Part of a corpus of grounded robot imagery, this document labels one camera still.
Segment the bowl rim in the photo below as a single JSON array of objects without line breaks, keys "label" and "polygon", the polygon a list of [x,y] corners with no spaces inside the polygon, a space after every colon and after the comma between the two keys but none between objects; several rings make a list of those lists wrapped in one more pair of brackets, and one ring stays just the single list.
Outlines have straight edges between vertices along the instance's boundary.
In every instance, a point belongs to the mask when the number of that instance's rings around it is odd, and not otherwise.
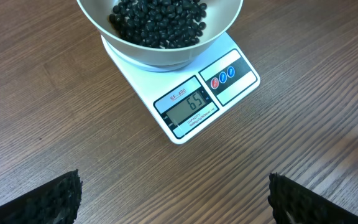
[{"label": "bowl rim", "polygon": [[196,47],[200,47],[200,46],[202,46],[204,44],[208,44],[211,41],[214,41],[216,38],[218,38],[224,32],[226,32],[230,28],[230,26],[233,25],[234,21],[236,21],[237,17],[239,16],[241,8],[242,8],[242,5],[244,3],[244,0],[240,0],[240,6],[239,6],[239,8],[238,8],[238,10],[236,12],[236,15],[234,16],[233,20],[220,33],[215,35],[213,38],[210,38],[206,42],[203,42],[202,44],[196,44],[196,45],[189,46],[189,47],[182,47],[182,48],[179,48],[179,49],[155,49],[155,48],[151,48],[151,47],[143,47],[143,46],[128,42],[126,40],[123,40],[123,39],[121,39],[121,38],[119,38],[119,37],[117,37],[115,35],[112,35],[110,32],[108,32],[103,27],[101,27],[96,21],[94,21],[92,19],[92,17],[88,14],[88,12],[85,10],[85,8],[83,7],[83,5],[81,3],[81,0],[77,0],[77,3],[80,6],[81,10],[84,12],[84,14],[87,16],[87,18],[93,23],[93,25],[95,25],[99,30],[103,31],[105,34],[107,34],[108,36],[110,36],[113,39],[116,39],[117,41],[120,41],[120,42],[122,42],[124,44],[130,45],[131,47],[136,47],[136,48],[144,49],[144,50],[151,50],[151,51],[154,51],[154,52],[177,52],[177,51],[182,51],[182,50],[190,50],[190,49],[193,49],[193,48],[196,48]]}]

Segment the scale platform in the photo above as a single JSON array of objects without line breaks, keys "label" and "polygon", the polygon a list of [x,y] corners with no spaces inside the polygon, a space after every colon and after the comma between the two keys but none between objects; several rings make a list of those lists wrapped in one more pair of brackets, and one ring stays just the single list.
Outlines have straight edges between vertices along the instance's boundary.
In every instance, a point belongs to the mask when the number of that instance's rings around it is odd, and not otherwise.
[{"label": "scale platform", "polygon": [[227,33],[195,60],[173,67],[141,64],[102,40],[107,53],[175,144],[197,135],[260,84],[258,73]]}]

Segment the wooden table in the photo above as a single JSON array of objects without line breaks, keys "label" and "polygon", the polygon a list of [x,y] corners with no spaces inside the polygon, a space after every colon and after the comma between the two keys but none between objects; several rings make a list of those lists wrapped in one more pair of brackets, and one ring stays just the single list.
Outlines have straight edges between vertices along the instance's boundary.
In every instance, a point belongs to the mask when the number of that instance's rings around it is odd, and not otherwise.
[{"label": "wooden table", "polygon": [[246,0],[262,84],[172,144],[76,1],[0,0],[0,205],[80,170],[76,223],[273,223],[278,172],[358,215],[358,1]]}]

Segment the digital scale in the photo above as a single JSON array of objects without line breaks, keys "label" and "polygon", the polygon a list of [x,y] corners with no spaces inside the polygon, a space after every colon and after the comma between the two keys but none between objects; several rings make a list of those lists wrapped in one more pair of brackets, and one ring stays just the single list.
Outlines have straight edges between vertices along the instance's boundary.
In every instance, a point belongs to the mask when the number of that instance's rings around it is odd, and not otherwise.
[{"label": "digital scale", "polygon": [[104,47],[143,103],[175,144],[183,144],[260,84],[241,49],[224,33],[196,59],[153,67]]}]

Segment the blue button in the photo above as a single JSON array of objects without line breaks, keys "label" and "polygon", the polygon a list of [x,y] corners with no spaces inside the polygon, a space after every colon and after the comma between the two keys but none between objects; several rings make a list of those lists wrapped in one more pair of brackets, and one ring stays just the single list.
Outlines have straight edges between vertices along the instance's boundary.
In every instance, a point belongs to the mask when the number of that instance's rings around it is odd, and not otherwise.
[{"label": "blue button", "polygon": [[219,75],[219,81],[221,83],[225,83],[227,81],[227,75],[226,72],[221,72],[221,74]]},{"label": "blue button", "polygon": [[229,78],[233,78],[234,74],[236,74],[236,71],[232,66],[227,68],[227,75]]}]

